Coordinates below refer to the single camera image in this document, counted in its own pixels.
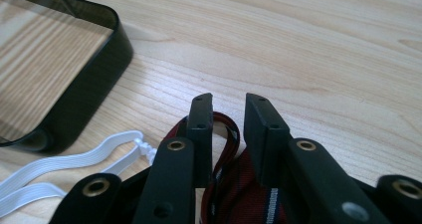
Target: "black plastic part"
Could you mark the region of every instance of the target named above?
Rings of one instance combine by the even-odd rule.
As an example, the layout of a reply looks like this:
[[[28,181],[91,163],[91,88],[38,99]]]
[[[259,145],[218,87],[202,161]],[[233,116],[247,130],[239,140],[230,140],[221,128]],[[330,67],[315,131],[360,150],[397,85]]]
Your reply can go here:
[[[60,203],[50,224],[111,223],[120,187],[120,178],[113,174],[97,173],[82,179]]]
[[[283,159],[308,205],[309,223],[389,223],[319,143],[292,139]]]
[[[132,223],[194,223],[193,156],[187,138],[161,143]]]
[[[212,95],[204,94],[192,100],[186,137],[195,145],[194,186],[207,187],[212,173]]]
[[[84,130],[130,63],[133,49],[117,14],[107,6],[85,0],[27,1],[112,29],[41,123],[22,138],[0,142],[0,146],[57,153],[69,147]]]
[[[422,183],[401,175],[382,176],[374,202],[393,223],[421,223]]]
[[[245,141],[258,181],[267,187],[281,185],[280,153],[292,138],[290,129],[267,99],[246,94]]]

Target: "white elastic band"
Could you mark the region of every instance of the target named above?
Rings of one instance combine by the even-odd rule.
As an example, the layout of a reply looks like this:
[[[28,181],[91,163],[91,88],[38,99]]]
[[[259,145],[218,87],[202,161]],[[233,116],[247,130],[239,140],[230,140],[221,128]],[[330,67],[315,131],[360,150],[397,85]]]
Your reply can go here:
[[[135,147],[124,157],[102,172],[120,174],[142,155],[152,165],[156,149],[143,142],[140,131],[126,131],[106,138],[95,149],[75,155],[42,158],[28,163],[0,183],[0,218],[30,202],[47,197],[64,197],[67,193],[51,183],[37,183],[25,186],[36,177],[47,172],[85,167],[105,160],[121,144],[133,141]]]

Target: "red fabric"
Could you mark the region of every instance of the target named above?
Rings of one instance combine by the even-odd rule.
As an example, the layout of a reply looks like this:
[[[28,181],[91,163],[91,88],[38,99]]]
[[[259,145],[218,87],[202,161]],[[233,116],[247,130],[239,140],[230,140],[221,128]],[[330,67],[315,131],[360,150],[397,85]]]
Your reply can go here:
[[[261,186],[255,178],[251,157],[246,148],[235,158],[240,132],[226,115],[214,112],[214,120],[221,121],[228,130],[227,142],[213,171],[213,182],[205,189],[201,222],[220,223],[287,223],[281,204],[280,189]],[[166,136],[173,137],[186,118]]]

